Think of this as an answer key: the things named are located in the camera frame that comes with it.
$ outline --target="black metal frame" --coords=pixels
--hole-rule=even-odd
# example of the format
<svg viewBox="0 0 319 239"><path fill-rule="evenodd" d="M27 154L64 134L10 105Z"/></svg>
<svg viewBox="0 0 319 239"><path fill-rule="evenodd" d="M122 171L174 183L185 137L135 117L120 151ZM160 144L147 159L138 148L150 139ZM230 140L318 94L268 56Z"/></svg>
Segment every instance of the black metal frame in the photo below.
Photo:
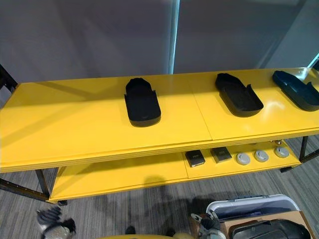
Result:
<svg viewBox="0 0 319 239"><path fill-rule="evenodd" d="M308 136L304 136L303 142L301 143L301 149L300 149L300 156L299 156L300 163L306 163L312 160L313 158L319 156L319 149L305 156L307 143L308 143ZM293 169L293 167L286 167L286 168L281 168L280 171L284 173L291 169Z"/></svg>
<svg viewBox="0 0 319 239"><path fill-rule="evenodd" d="M17 85L18 83L0 64L0 89L5 86L11 93L13 93Z"/></svg>

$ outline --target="plastic container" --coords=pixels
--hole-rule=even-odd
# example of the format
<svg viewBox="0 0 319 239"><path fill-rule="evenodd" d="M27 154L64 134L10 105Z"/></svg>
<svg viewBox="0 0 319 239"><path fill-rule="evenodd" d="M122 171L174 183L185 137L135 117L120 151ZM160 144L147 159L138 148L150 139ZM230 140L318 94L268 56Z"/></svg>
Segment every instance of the plastic container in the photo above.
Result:
<svg viewBox="0 0 319 239"><path fill-rule="evenodd" d="M305 84L284 71L275 71L273 80L299 108L305 111L319 110L319 92L311 82Z"/></svg>
<svg viewBox="0 0 319 239"><path fill-rule="evenodd" d="M206 212L214 211L220 220L253 217L290 211L299 211L299 207L288 196L276 194L226 201L216 201L208 205Z"/></svg>
<svg viewBox="0 0 319 239"><path fill-rule="evenodd" d="M264 107L251 85L245 87L237 77L220 73L215 84L222 100L235 116L253 116Z"/></svg>

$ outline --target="metal bracket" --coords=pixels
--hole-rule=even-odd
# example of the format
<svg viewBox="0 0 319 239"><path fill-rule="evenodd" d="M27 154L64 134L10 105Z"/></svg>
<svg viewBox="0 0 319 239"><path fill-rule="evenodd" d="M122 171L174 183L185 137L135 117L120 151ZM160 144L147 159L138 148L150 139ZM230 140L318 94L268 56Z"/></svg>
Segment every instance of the metal bracket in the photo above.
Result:
<svg viewBox="0 0 319 239"><path fill-rule="evenodd" d="M0 64L0 89L5 86L11 93L13 93L17 85L18 83Z"/></svg>
<svg viewBox="0 0 319 239"><path fill-rule="evenodd" d="M39 181L44 180L44 181L40 182L41 188L43 190L44 189L43 186L46 188L47 188L47 186L46 186L44 177L42 178L42 176L43 176L42 170L39 169L39 171L41 171L41 174L42 174L42 175L40 175L40 177L38 176ZM32 189L25 188L25 187L22 187L20 185L8 182L4 179L0 179L0 189L11 192L11 193L15 193L15 194L18 194L21 196L25 196L28 198L36 199L39 201L44 201L44 202L49 200L49 197L50 197L49 191L46 192L45 190L43 190L43 193L40 193L40 192L34 191Z"/></svg>

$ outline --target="metal leg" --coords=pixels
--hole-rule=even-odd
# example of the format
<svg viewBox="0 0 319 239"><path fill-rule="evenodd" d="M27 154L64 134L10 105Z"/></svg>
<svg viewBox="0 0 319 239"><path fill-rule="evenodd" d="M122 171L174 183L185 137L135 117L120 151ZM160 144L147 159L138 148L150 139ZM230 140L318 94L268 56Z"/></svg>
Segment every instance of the metal leg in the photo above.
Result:
<svg viewBox="0 0 319 239"><path fill-rule="evenodd" d="M300 156L299 156L300 162L302 162L303 158L305 157L307 143L308 143L308 136L304 136L303 142L301 143L301 150L300 150Z"/></svg>
<svg viewBox="0 0 319 239"><path fill-rule="evenodd" d="M38 169L35 172L38 177L42 193L8 182L3 179L0 179L0 189L32 199L47 201L50 198L50 193L44 178L43 171L41 169Z"/></svg>
<svg viewBox="0 0 319 239"><path fill-rule="evenodd" d="M44 193L47 197L50 197L49 189L46 184L42 169L37 169L35 172L38 177L38 180L42 189L42 193Z"/></svg>
<svg viewBox="0 0 319 239"><path fill-rule="evenodd" d="M319 149L317 149L316 151L314 151L314 152L312 152L312 153L310 153L310 154L305 156L307 143L308 143L308 136L304 136L303 137L303 142L301 144L300 156L299 156L299 161L301 163L306 163L309 160L319 156ZM292 167L286 167L286 168L281 168L280 171L283 173L283 172L287 172L287 171L289 171L291 169L292 169Z"/></svg>
<svg viewBox="0 0 319 239"><path fill-rule="evenodd" d="M0 189L40 201L47 201L49 199L49 196L44 193L21 187L3 179L0 179Z"/></svg>

